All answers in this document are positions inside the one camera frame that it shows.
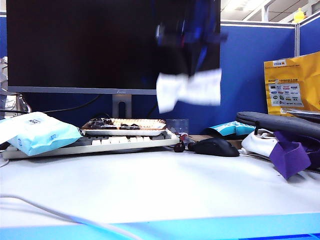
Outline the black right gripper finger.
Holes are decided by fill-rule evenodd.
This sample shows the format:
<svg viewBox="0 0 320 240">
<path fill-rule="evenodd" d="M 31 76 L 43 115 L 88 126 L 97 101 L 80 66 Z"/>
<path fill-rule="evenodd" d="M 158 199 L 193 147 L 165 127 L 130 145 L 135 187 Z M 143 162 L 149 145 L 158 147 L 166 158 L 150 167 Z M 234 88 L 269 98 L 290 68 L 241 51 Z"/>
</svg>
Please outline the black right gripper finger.
<svg viewBox="0 0 320 240">
<path fill-rule="evenodd" d="M 196 73 L 200 48 L 196 45 L 187 45 L 187 65 L 188 75 L 193 76 Z"/>
<path fill-rule="evenodd" d="M 159 71 L 163 74 L 187 74 L 186 59 L 181 48 L 161 46 L 159 48 Z"/>
</svg>

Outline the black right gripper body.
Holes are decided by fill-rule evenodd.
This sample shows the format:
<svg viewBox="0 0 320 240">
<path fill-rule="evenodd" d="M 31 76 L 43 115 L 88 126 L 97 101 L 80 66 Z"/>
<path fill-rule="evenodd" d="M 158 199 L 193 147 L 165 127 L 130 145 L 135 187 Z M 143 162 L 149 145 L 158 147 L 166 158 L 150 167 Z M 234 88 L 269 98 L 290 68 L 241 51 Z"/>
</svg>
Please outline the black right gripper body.
<svg viewBox="0 0 320 240">
<path fill-rule="evenodd" d="M 170 29 L 163 23 L 155 30 L 158 46 L 182 48 L 185 44 L 219 44 L 228 39 L 225 33 L 215 32 L 216 24 L 209 26 L 190 26 L 186 21 L 178 22 L 176 29 Z"/>
</svg>

